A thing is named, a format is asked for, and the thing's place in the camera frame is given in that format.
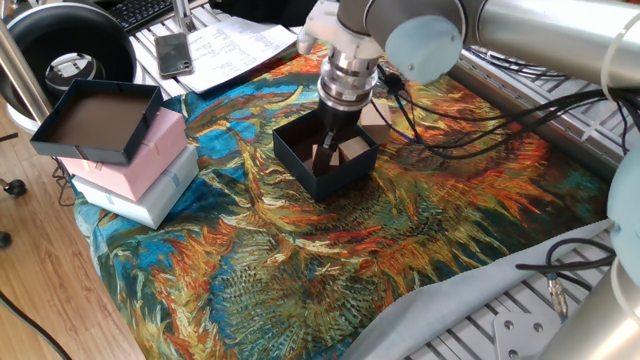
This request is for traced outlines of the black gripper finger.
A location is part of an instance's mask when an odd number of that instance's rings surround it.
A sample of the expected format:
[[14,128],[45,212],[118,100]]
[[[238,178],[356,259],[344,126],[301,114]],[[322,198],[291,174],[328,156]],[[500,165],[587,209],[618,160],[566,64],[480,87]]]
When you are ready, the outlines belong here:
[[335,132],[328,131],[314,153],[312,171],[316,177],[324,176],[329,171],[337,147]]

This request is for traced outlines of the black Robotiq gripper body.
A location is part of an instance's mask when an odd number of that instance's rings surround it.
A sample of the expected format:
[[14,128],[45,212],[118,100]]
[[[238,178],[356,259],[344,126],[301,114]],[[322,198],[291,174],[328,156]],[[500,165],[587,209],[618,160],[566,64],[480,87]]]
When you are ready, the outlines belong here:
[[318,104],[318,117],[323,123],[322,144],[337,144],[345,141],[357,125],[362,110],[339,110],[324,100]]

